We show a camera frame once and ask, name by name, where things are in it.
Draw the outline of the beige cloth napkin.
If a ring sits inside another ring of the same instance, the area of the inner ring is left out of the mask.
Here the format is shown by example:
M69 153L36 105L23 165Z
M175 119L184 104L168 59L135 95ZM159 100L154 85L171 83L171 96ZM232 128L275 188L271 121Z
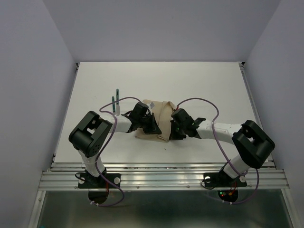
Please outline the beige cloth napkin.
M150 102L153 102L155 106L153 109L149 108L149 110L154 113L156 122L162 133L145 134L142 129L138 129L135 131L135 137L142 140L167 143L171 133L171 114L176 106L171 101L160 102L148 99L143 100L143 103L146 105Z

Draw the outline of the silver knife teal handle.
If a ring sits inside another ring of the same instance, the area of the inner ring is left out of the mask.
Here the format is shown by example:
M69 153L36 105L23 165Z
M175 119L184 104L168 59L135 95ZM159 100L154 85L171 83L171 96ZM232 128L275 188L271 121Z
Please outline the silver knife teal handle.
M119 89L116 89L116 115L120 115L120 106L119 106Z

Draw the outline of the silver fork teal handle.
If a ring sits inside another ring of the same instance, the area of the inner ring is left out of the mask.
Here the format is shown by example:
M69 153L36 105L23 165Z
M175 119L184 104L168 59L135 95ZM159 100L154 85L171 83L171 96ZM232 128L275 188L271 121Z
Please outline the silver fork teal handle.
M112 109L113 109L113 114L116 114L116 102L114 96L112 96Z

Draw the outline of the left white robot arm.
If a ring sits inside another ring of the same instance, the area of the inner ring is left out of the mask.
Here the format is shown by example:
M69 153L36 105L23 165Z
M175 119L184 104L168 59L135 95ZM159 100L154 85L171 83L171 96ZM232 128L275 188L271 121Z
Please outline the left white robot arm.
M95 187L105 184L105 166L100 159L100 151L104 150L114 133L131 133L142 129L146 134L161 134L155 115L148 105L138 102L135 107L119 116L100 116L89 111L69 135L69 142L79 152L85 171L90 174L89 181Z

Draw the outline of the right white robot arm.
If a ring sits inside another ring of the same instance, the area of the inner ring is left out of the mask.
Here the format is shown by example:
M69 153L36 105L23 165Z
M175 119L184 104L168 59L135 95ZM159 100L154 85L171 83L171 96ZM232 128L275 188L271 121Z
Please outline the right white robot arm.
M229 159L219 172L219 181L230 185L250 168L260 169L275 148L274 141L254 122L242 124L216 123L205 118L193 119L184 109L171 115L171 137L182 140L186 137L213 139L223 151L220 142L235 146L238 155Z

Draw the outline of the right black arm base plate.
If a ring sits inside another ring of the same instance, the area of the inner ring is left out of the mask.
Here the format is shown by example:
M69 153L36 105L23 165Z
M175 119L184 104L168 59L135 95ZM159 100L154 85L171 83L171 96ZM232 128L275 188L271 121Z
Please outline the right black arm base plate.
M219 172L207 172L203 174L202 184L206 188L230 188L234 187L246 187L247 182L242 182L239 177L231 178L226 173Z

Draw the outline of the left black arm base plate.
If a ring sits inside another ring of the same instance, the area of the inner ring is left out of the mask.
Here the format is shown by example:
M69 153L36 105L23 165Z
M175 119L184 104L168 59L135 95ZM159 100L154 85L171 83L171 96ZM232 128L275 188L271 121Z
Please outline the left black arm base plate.
M106 186L110 189L114 189L112 185L108 184L102 177L94 177L86 172L77 172L75 177L78 179L79 189L105 189ZM107 173L105 177L112 183L115 178L121 178L119 173Z

